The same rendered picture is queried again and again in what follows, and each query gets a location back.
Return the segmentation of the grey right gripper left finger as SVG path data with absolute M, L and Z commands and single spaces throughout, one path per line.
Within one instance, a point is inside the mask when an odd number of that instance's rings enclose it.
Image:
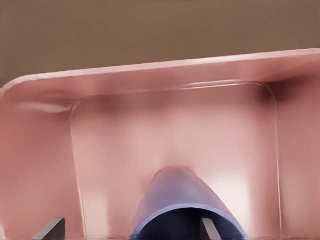
M 65 219 L 52 219 L 33 237 L 33 240 L 65 240 Z

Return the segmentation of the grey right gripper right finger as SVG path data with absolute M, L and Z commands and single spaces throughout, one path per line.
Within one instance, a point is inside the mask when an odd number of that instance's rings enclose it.
M 201 219 L 201 240 L 221 240 L 221 236 L 210 218 Z

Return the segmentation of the blue cup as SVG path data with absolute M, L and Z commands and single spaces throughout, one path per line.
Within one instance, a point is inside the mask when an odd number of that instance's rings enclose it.
M 141 199 L 129 240 L 201 240 L 201 219 L 213 221 L 221 240 L 249 240 L 219 196 L 183 167 L 155 175 Z

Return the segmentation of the pink plastic box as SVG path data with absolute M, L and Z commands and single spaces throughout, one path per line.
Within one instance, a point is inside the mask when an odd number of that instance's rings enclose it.
M 249 240 L 320 240 L 320 49 L 41 73 L 0 88 L 0 240 L 65 219 L 66 240 L 129 240 L 181 167 Z

